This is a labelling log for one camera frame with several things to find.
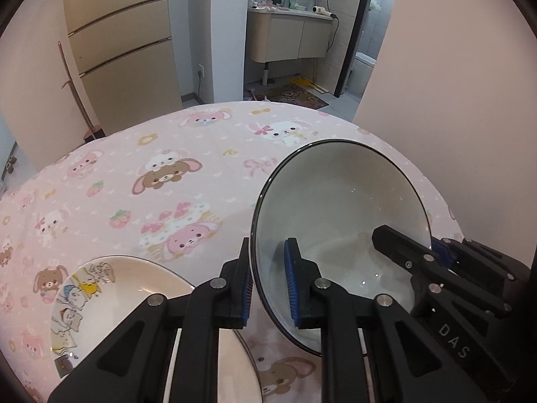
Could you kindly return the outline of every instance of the plate with cartoon drawings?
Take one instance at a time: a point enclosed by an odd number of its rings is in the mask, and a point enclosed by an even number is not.
[[[159,292],[173,298],[192,289],[163,266],[137,257],[106,256],[85,263],[64,280],[50,318],[50,349],[59,376],[69,374],[147,296]],[[180,336],[178,331],[172,368]],[[168,372],[166,391],[170,386]],[[239,336],[220,330],[218,402],[236,401],[260,403],[259,381]]]

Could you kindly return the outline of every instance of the plate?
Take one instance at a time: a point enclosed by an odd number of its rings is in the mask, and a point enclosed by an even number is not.
[[[289,237],[323,277],[348,292],[368,298],[387,293],[412,309],[410,273],[371,241],[383,224],[431,247],[427,215],[408,178],[387,157],[356,141],[305,145],[269,177],[254,211],[250,261],[265,309],[297,346],[321,353],[320,330],[298,330],[291,319],[283,253]]]
[[[192,289],[166,268],[136,257],[106,256],[82,265],[58,290],[50,318],[50,347],[58,374],[65,377],[147,296],[161,293],[170,299]],[[180,336],[178,331],[172,366]],[[218,402],[261,402],[250,355],[238,335],[227,329],[219,334]]]

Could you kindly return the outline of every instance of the round table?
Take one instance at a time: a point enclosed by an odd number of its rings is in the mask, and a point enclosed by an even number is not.
[[[191,107],[93,141],[0,201],[0,349],[37,401],[60,378],[49,319],[65,272],[105,255],[159,262],[198,285],[238,256],[268,175],[299,146],[359,141],[407,175],[432,235],[461,239],[433,185],[393,147],[324,112],[284,103]],[[265,401],[321,401],[320,358],[281,335],[252,298],[242,331]],[[274,369],[283,381],[275,383]]]

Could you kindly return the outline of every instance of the pink tablecloth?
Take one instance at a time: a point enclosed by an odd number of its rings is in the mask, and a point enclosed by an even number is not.
[[[382,152],[417,189],[432,234],[461,238],[420,171],[351,123],[282,103],[181,110],[80,147],[0,201],[0,349],[21,382],[45,401],[60,381],[49,319],[62,267],[72,272],[99,256],[127,254],[160,262],[194,285],[211,279],[249,235],[270,172],[300,145],[326,138]],[[266,386],[265,401],[321,401],[320,359],[277,331],[255,292],[243,336]],[[282,360],[289,377],[273,384],[268,370]]]

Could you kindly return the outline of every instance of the tablecloth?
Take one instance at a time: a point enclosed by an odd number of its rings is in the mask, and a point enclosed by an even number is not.
[[[352,123],[255,101],[153,119],[76,149],[0,201],[0,349],[30,394],[45,402],[60,381],[49,320],[66,273],[96,257],[125,254],[159,262],[193,285],[217,276],[249,235],[268,175],[299,146],[327,138],[386,155],[420,195],[433,236],[461,239],[447,204],[420,171]],[[242,335],[265,401],[320,403],[320,358],[278,332],[255,290]]]

